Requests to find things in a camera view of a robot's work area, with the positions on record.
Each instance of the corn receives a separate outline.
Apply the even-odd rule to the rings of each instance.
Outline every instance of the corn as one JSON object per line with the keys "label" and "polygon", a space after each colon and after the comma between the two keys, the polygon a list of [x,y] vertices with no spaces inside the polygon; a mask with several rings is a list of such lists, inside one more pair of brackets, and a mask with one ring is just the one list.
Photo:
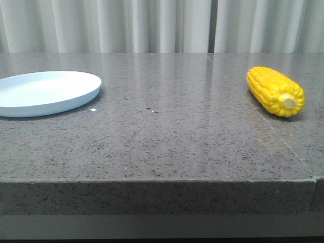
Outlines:
{"label": "corn", "polygon": [[296,115],[305,105],[305,92],[299,84],[268,67],[253,67],[247,74],[251,92],[263,107],[283,117]]}

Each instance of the table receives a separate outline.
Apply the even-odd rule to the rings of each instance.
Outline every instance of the table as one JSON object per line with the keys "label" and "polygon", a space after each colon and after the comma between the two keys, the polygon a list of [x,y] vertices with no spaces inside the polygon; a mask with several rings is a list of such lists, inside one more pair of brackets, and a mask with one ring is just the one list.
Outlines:
{"label": "table", "polygon": [[[103,83],[71,111],[0,117],[0,239],[323,236],[323,64],[1,53],[0,78],[71,70]],[[305,108],[269,114],[249,91],[253,66],[298,82]]]}

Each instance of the curtain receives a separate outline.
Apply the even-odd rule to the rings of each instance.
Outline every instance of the curtain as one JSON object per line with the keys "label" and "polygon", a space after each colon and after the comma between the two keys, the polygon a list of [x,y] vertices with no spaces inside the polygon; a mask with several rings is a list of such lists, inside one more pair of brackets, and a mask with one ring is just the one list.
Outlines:
{"label": "curtain", "polygon": [[0,52],[324,52],[324,0],[0,0]]}

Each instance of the plate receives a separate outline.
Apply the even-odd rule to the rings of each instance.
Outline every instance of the plate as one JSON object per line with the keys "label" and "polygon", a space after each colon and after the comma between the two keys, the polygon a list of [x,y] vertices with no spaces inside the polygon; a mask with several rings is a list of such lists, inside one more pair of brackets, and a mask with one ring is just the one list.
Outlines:
{"label": "plate", "polygon": [[101,79],[76,71],[35,72],[0,79],[0,116],[50,115],[94,99]]}

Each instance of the granite countertop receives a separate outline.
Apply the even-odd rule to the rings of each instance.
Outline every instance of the granite countertop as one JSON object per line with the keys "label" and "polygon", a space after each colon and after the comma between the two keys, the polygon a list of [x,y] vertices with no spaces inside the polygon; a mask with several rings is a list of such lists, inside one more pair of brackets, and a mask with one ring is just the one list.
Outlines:
{"label": "granite countertop", "polygon": [[[71,70],[97,98],[0,117],[0,215],[324,211],[324,54],[0,54],[0,78]],[[306,106],[267,113],[246,73],[297,81]]]}

